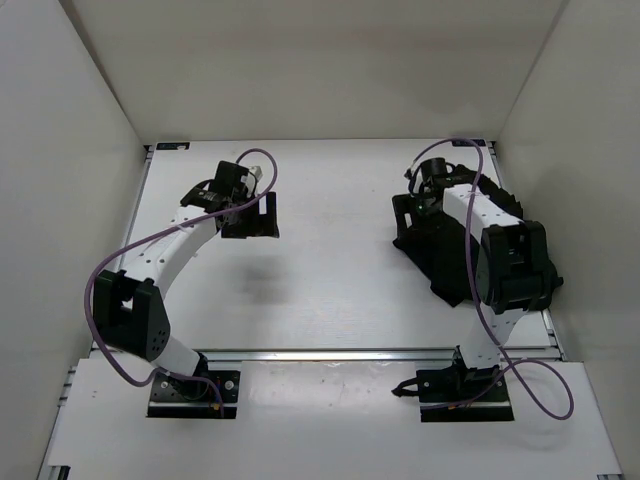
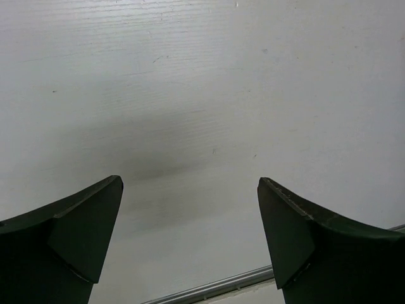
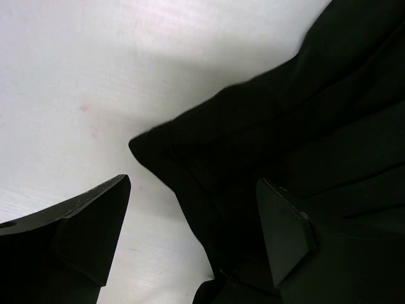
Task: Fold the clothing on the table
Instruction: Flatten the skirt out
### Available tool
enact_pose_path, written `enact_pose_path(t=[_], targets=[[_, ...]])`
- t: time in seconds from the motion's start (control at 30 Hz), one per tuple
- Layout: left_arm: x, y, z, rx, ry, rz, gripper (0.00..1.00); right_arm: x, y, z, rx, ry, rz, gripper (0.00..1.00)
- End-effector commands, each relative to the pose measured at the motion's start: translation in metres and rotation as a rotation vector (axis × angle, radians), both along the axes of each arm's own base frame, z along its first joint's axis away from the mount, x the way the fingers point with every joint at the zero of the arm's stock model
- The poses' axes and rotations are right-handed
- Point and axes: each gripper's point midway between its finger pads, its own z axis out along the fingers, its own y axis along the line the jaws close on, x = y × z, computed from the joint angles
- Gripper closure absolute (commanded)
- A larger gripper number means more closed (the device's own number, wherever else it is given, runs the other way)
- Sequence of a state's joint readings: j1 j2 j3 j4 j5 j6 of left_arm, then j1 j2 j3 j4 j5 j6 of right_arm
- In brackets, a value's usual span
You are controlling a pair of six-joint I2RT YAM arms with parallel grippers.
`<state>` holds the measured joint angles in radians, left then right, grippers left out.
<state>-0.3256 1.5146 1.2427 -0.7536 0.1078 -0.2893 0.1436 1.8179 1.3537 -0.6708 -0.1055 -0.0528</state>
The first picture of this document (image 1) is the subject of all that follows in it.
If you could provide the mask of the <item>black pleated skirt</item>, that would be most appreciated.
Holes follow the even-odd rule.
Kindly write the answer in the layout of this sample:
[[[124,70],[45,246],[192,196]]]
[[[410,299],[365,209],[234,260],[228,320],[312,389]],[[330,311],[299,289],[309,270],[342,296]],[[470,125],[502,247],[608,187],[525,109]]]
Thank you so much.
[[[449,188],[470,184],[476,172],[460,164],[451,165],[451,179],[444,189],[442,204],[445,223],[438,236],[434,240],[395,239],[393,245],[431,281],[431,290],[455,307],[472,298],[466,270],[465,220],[444,211],[444,196]],[[482,175],[474,204],[479,205],[484,199],[498,207],[501,216],[513,216],[516,223],[502,226],[491,220],[488,233],[470,238],[472,273],[481,300],[500,313],[548,308],[564,279],[549,258],[544,227],[526,220],[515,196]]]

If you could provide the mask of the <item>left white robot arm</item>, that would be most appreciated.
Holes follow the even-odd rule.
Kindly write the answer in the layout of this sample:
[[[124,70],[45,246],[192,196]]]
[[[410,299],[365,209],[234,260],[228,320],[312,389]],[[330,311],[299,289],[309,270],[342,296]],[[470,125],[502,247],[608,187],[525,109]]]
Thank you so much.
[[[215,236],[278,237],[276,194],[257,190],[261,178],[258,166],[220,162],[212,178],[182,197],[167,229],[136,244],[137,256],[117,272],[103,269],[92,275],[85,297],[87,322],[100,350],[130,384],[136,381],[113,350],[148,362],[189,400],[217,394],[206,357],[173,336],[164,299],[188,262]]]

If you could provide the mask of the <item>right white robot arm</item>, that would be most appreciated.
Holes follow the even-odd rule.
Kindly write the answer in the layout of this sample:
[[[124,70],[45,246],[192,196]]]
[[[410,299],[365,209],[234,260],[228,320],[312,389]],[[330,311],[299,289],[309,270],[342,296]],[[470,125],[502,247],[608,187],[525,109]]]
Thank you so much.
[[[448,387],[471,400],[499,370],[500,350],[528,312],[547,308],[562,283],[549,258],[546,231],[501,206],[509,194],[462,176],[430,178],[416,193],[396,195],[394,246],[455,307],[474,303],[479,315],[456,347]]]

